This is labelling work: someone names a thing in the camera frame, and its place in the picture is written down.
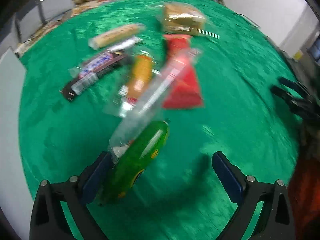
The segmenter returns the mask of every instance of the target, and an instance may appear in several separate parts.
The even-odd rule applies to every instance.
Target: orange snack
[[[147,88],[152,76],[152,57],[137,55],[132,68],[131,78],[127,83],[127,98],[136,101]]]

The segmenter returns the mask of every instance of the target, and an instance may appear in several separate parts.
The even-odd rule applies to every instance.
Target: green tablecloth
[[[141,22],[140,37],[160,60],[165,47],[148,5],[173,0],[123,0],[84,12],[34,45],[21,61],[28,72],[20,106],[20,149],[33,197],[39,182],[80,174],[101,151],[120,119],[103,108],[121,72],[105,76],[71,104],[59,90],[69,69],[94,55],[87,41],[122,24]],[[241,16],[211,0],[174,0],[195,5],[215,23],[218,43],[195,37],[203,49],[195,68],[205,107],[165,111],[167,145],[117,205],[90,204],[111,240],[215,239],[232,216],[232,204],[211,167],[223,151],[246,175],[288,183],[297,157],[297,119],[269,91],[277,77],[293,76],[263,34]],[[257,208],[253,222],[259,216]],[[77,238],[70,214],[68,221]],[[253,222],[243,239],[253,231]]]

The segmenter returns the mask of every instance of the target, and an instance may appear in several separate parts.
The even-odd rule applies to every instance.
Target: plastic wrapper
[[[109,170],[97,195],[98,204],[116,203],[126,196],[138,177],[158,156],[168,136],[168,120],[152,121]]]
[[[220,38],[214,25],[196,7],[187,3],[167,2],[161,8],[162,15],[158,19],[164,32]]]
[[[81,63],[79,67],[74,67],[70,69],[70,74],[72,77],[78,76],[80,73],[88,73],[92,71],[92,69],[96,68],[100,64],[103,64],[103,61],[101,61],[109,52],[116,52],[119,50],[125,50],[127,54],[129,55],[130,52],[128,52],[128,49],[132,48],[135,44],[143,41],[142,39],[132,36],[128,38],[125,41],[122,41],[116,45],[113,45],[111,47],[108,47],[107,49],[103,50],[102,52],[96,54],[89,60],[86,60],[85,62]]]
[[[106,113],[126,117],[157,72],[154,66],[152,55],[146,49],[140,50],[134,57],[132,68],[116,89],[113,100],[106,106]]]
[[[165,34],[167,41],[167,57],[174,57],[179,51],[190,48],[191,36],[186,34]],[[189,62],[186,74],[179,79],[170,94],[166,97],[163,108],[165,109],[190,109],[203,106],[201,90],[196,75],[196,70]]]
[[[108,150],[112,154],[114,163],[117,163],[125,153],[129,143],[135,140],[151,122],[161,108],[171,85],[183,77],[186,66],[199,53],[197,49],[179,52],[167,62],[161,74],[151,81],[148,89],[140,96],[135,107],[128,112],[109,140]]]
[[[88,45],[94,50],[97,50],[136,35],[145,28],[145,25],[141,23],[123,25],[89,39]]]
[[[105,52],[87,65],[73,80],[60,91],[63,97],[72,102],[84,90],[93,85],[106,74],[121,67],[128,58],[125,51]]]

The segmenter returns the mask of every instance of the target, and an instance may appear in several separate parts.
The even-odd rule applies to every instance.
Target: packaged bread
[[[88,45],[94,50],[97,50],[114,42],[136,35],[144,29],[145,26],[141,23],[123,25],[89,39]]]
[[[194,6],[187,3],[169,2],[164,4],[162,25],[166,33],[201,35],[206,17]]]

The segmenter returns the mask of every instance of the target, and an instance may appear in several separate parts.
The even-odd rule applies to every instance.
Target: gray wall
[[[318,28],[319,21],[309,5],[306,5],[300,18],[280,44],[280,49],[294,56],[304,46],[313,32]]]
[[[224,0],[231,10],[256,22],[261,31],[279,46],[306,6],[305,0]]]
[[[19,149],[19,106],[25,72],[10,49],[0,58],[0,206],[22,240],[29,239],[33,206]]]

